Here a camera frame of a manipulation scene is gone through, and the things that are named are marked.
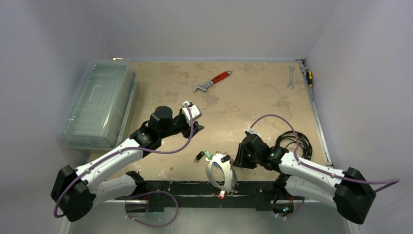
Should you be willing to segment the large white keyring with keys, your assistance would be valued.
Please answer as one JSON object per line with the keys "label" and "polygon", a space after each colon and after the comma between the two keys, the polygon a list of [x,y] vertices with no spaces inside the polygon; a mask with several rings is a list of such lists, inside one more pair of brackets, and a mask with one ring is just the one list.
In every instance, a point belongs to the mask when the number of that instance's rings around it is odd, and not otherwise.
{"label": "large white keyring with keys", "polygon": [[219,189],[218,198],[224,199],[227,195],[236,193],[238,178],[233,167],[233,159],[226,152],[211,153],[203,151],[207,161],[206,175],[211,185]]}

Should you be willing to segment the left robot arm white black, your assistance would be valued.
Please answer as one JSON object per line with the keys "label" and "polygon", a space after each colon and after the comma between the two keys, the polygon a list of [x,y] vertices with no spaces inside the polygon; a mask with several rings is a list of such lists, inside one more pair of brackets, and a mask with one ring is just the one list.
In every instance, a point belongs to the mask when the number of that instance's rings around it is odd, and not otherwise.
{"label": "left robot arm white black", "polygon": [[[201,116],[199,107],[190,101],[184,102],[175,117],[169,107],[159,106],[149,120],[143,122],[119,146],[92,162],[76,168],[70,165],[61,168],[51,191],[51,199],[55,202],[54,217],[66,217],[74,222],[84,217],[94,206],[107,200],[123,196],[142,198],[145,194],[145,181],[139,173],[126,173],[112,180],[107,178],[150,153],[171,155],[184,150],[191,139],[204,128],[197,121]],[[163,139],[177,134],[187,139],[183,146],[173,151],[158,150]]]}

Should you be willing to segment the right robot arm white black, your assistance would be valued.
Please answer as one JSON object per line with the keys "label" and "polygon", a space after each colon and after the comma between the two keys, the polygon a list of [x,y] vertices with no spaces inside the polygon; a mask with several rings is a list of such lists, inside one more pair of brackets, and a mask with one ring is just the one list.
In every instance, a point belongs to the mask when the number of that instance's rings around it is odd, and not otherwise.
{"label": "right robot arm white black", "polygon": [[269,147],[257,134],[247,134],[241,141],[234,164],[246,169],[260,165],[278,172],[267,191],[274,201],[287,196],[316,200],[335,208],[355,224],[364,223],[376,197],[359,170],[350,167],[343,171],[296,157],[281,146]]}

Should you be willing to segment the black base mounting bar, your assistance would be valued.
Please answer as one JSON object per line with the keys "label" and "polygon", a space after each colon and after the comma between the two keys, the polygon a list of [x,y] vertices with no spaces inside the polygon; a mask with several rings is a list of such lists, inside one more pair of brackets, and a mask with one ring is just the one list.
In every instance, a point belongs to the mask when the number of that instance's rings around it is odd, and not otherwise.
{"label": "black base mounting bar", "polygon": [[239,181],[233,195],[218,198],[219,189],[209,181],[146,181],[130,196],[120,197],[149,212],[165,208],[236,208],[271,211],[288,215],[299,208],[300,196],[291,196],[275,188],[273,181]]}

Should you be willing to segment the silver open end wrench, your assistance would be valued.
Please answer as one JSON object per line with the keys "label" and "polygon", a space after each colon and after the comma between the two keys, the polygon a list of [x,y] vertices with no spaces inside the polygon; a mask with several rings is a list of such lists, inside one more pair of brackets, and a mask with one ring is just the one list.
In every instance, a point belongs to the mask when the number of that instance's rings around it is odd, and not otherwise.
{"label": "silver open end wrench", "polygon": [[293,73],[294,73],[295,67],[289,65],[288,69],[289,69],[289,83],[287,84],[287,88],[294,89],[295,86],[294,86],[294,81],[293,81],[293,78],[294,78]]}

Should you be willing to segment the clear plastic storage box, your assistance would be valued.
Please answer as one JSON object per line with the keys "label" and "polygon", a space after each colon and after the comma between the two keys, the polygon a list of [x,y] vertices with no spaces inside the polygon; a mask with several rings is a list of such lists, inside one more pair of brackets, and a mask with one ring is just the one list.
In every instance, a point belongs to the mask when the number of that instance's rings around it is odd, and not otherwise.
{"label": "clear plastic storage box", "polygon": [[137,77],[125,60],[95,60],[85,69],[59,135],[69,147],[110,150],[125,138],[137,95]]}

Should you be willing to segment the yellow black screwdriver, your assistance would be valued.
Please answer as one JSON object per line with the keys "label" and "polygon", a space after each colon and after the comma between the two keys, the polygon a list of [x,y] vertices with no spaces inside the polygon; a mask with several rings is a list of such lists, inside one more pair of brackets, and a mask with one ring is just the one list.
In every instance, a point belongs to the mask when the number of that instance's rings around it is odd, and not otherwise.
{"label": "yellow black screwdriver", "polygon": [[309,88],[313,87],[313,76],[311,71],[306,72],[306,81]]}

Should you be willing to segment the red handled adjustable wrench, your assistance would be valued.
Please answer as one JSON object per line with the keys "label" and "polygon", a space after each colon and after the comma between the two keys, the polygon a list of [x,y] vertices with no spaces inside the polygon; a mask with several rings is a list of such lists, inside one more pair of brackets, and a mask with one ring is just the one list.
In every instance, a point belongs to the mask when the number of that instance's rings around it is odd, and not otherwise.
{"label": "red handled adjustable wrench", "polygon": [[200,90],[202,92],[206,92],[210,86],[212,86],[213,84],[227,78],[231,74],[232,74],[232,71],[230,71],[230,70],[224,71],[224,72],[220,73],[219,75],[215,76],[210,81],[208,81],[208,82],[206,82],[202,85],[195,85],[193,87],[193,91],[196,92],[196,91]]}

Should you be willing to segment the aluminium frame rail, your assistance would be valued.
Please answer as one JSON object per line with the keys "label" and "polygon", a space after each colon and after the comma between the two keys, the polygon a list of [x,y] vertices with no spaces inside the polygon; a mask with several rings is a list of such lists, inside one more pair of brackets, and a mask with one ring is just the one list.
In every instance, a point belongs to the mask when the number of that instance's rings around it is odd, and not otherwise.
{"label": "aluminium frame rail", "polygon": [[317,111],[317,108],[316,108],[316,104],[314,102],[313,88],[309,86],[309,84],[307,82],[307,78],[306,78],[306,74],[307,74],[307,72],[310,71],[310,69],[305,65],[305,59],[296,59],[295,62],[297,62],[299,67],[300,67],[300,72],[302,74],[303,81],[304,81],[305,87],[307,89],[310,105],[312,107],[313,115],[314,115],[316,125],[317,125],[319,140],[320,140],[320,143],[322,145],[324,161],[325,161],[326,166],[328,168],[334,168],[333,162],[331,160],[331,157],[330,157],[330,154],[329,154],[329,151],[328,151],[328,147],[327,147],[327,144],[326,144],[326,139],[325,139],[324,132],[323,132],[323,129],[322,129],[322,126],[321,126],[321,122],[320,122],[320,118],[319,118],[318,111]]}

